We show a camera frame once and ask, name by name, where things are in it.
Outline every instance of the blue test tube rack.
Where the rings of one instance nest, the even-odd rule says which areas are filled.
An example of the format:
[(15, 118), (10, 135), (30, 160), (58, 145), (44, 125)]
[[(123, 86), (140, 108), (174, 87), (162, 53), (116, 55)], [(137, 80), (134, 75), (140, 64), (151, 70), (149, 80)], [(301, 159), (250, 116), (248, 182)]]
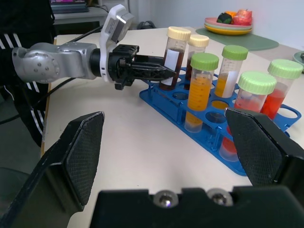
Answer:
[[(201, 112), (193, 111), (187, 106), (189, 90), (184, 89), (184, 86), (186, 84), (190, 84), (190, 81), (185, 79), (185, 74), (179, 75), (181, 81), (176, 84), (175, 89), (172, 91), (164, 91), (159, 88), (159, 83), (146, 81), (149, 87), (148, 89), (141, 91), (139, 97), (160, 114), (162, 114), (165, 118), (167, 118), (170, 122), (172, 122), (175, 126), (177, 126), (180, 130), (182, 130), (186, 135), (196, 141), (199, 145), (212, 153), (218, 160), (229, 167), (232, 171), (241, 176), (246, 176), (246, 173), (239, 161), (226, 161), (219, 154), (223, 137), (227, 137), (230, 140), (233, 139), (232, 136), (227, 132), (227, 121), (224, 117), (224, 110), (217, 109), (211, 105), (213, 101), (222, 101), (227, 103), (230, 107), (233, 107), (234, 101), (237, 97), (236, 90), (238, 89), (238, 85), (236, 84), (235, 92), (231, 98), (217, 97), (214, 94), (215, 86), (217, 84), (217, 75), (214, 76), (215, 77), (212, 82), (213, 88), (211, 89), (209, 95), (208, 106), (206, 110)], [(291, 125), (299, 120), (302, 115), (297, 110), (287, 105), (283, 104), (281, 108), (288, 109), (297, 115), (296, 118), (288, 118), (280, 114), (276, 115), (274, 122), (283, 132), (285, 132)], [(191, 133), (184, 128), (187, 111), (203, 121), (204, 124), (199, 133)]]

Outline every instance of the person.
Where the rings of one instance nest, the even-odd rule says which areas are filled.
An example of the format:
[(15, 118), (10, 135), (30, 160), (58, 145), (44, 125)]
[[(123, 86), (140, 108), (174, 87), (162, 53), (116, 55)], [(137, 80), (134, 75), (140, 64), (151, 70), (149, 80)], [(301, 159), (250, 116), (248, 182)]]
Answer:
[(40, 42), (53, 43), (54, 14), (49, 0), (0, 0), (0, 86), (14, 105), (33, 140), (41, 146), (46, 100), (30, 108), (48, 92), (48, 84), (23, 83), (14, 75), (11, 51)]

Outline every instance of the green placemat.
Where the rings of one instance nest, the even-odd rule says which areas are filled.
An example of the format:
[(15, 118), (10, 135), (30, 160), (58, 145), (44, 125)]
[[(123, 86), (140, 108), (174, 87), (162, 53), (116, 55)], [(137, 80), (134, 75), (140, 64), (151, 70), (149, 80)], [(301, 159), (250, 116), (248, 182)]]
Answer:
[(279, 46), (279, 43), (274, 40), (260, 37), (251, 33), (240, 36), (225, 36), (210, 32), (205, 28), (198, 29), (196, 32), (225, 45), (243, 46), (249, 51), (267, 50)]

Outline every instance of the metal screw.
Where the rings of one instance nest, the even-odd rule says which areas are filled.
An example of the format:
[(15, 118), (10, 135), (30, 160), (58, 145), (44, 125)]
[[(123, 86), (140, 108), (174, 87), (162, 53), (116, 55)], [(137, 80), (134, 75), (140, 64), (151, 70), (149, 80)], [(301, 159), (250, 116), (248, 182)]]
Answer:
[(163, 190), (154, 195), (153, 203), (161, 208), (173, 208), (178, 205), (179, 198), (173, 191)]
[(223, 189), (210, 189), (207, 191), (207, 196), (221, 206), (233, 206), (233, 199), (230, 193)]

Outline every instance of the cream cap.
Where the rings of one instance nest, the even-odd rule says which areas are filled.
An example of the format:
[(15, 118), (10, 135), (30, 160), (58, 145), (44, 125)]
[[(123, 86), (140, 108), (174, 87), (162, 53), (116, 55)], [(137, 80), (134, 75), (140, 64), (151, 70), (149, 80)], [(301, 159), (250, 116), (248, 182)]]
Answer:
[(188, 44), (195, 47), (207, 47), (209, 44), (209, 37), (203, 35), (191, 35)]
[(168, 28), (167, 36), (172, 39), (188, 41), (191, 31), (185, 28), (171, 26)]

